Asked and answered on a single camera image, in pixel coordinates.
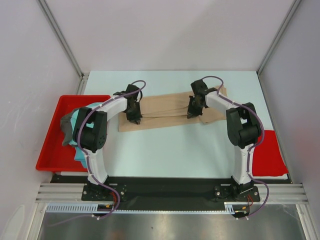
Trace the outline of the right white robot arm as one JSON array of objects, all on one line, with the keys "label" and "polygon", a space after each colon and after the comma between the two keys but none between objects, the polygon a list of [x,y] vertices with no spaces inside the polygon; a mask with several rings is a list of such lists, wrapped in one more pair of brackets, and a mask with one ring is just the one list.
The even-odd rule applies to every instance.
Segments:
[{"label": "right white robot arm", "polygon": [[190,84],[193,95],[189,96],[187,118],[199,117],[204,108],[213,108],[225,115],[227,136],[234,146],[234,171],[231,176],[231,196],[242,201],[254,187],[252,176],[254,150],[264,140],[265,130],[251,103],[232,101],[219,88],[209,88],[204,79]]}]

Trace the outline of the beige t shirt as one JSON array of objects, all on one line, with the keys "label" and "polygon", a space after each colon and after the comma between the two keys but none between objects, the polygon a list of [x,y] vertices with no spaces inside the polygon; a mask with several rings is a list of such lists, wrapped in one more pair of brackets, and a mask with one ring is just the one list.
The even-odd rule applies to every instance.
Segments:
[{"label": "beige t shirt", "polygon": [[187,118],[191,95],[193,92],[189,91],[143,97],[140,101],[140,124],[130,123],[126,114],[120,113],[118,131],[124,133],[198,123],[207,125],[226,119],[223,113],[211,107],[203,108],[200,116]]}]

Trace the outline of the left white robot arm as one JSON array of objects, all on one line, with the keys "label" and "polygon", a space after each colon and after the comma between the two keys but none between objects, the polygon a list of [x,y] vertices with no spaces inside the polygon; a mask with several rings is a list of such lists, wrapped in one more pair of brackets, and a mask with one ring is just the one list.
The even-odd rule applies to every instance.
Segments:
[{"label": "left white robot arm", "polygon": [[103,157],[109,120],[120,113],[124,113],[131,124],[139,125],[142,120],[140,100],[143,88],[136,83],[139,81],[128,84],[125,90],[114,93],[104,102],[79,108],[75,123],[71,125],[72,140],[83,154],[88,181],[95,184],[93,194],[100,200],[107,199],[111,193],[111,188],[105,184],[108,173]]}]

